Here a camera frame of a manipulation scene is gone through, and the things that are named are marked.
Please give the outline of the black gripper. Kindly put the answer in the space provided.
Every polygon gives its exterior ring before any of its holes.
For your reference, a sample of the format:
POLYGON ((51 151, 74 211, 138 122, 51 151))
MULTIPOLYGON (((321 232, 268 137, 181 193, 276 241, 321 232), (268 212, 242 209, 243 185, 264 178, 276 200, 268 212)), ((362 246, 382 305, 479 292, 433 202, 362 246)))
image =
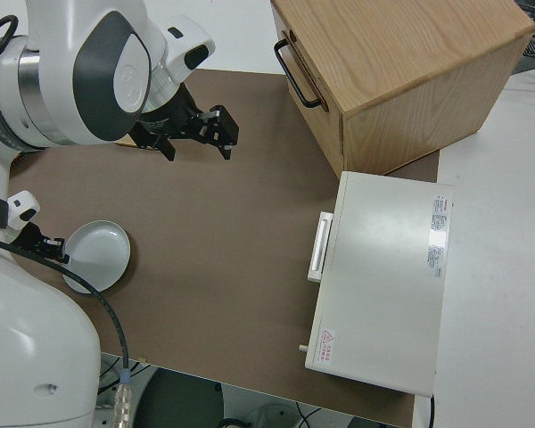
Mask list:
POLYGON ((65 240, 60 237, 51 238, 41 233, 34 223, 28 223, 20 233, 20 247, 46 259, 58 259, 62 264, 70 261, 70 255, 64 250, 65 240))
POLYGON ((135 145, 155 148, 168 161, 173 161, 176 156, 176 149, 169 139, 191 139, 213 145, 229 161, 238 135, 239 127, 224 105, 215 105, 209 111, 202 111, 185 84, 181 84, 172 98, 161 107, 142 113, 131 129, 135 145))

